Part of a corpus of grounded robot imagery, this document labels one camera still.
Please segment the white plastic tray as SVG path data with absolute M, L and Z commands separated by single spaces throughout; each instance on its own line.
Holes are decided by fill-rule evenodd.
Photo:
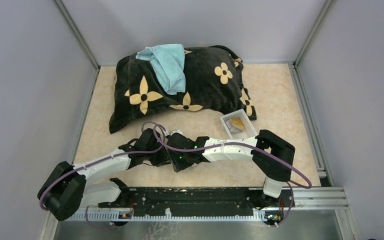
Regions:
M 258 135 L 243 109 L 221 116 L 220 121 L 229 139 L 247 139 Z

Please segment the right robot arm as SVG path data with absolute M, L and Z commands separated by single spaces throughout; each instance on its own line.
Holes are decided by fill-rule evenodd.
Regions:
M 284 183 L 291 179 L 296 148 L 269 130 L 243 139 L 215 139 L 200 136 L 191 140 L 173 133 L 166 143 L 175 172 L 193 164 L 217 161 L 246 161 L 255 163 L 265 174 L 261 199 L 267 206 L 281 200 Z

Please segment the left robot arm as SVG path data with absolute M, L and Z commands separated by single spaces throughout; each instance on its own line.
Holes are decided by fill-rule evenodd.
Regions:
M 157 140 L 160 136 L 147 128 L 139 138 L 97 159 L 80 164 L 58 163 L 37 194 L 40 208 L 64 221 L 89 206 L 130 207 L 133 198 L 129 187 L 112 175 L 156 157 L 163 148 Z

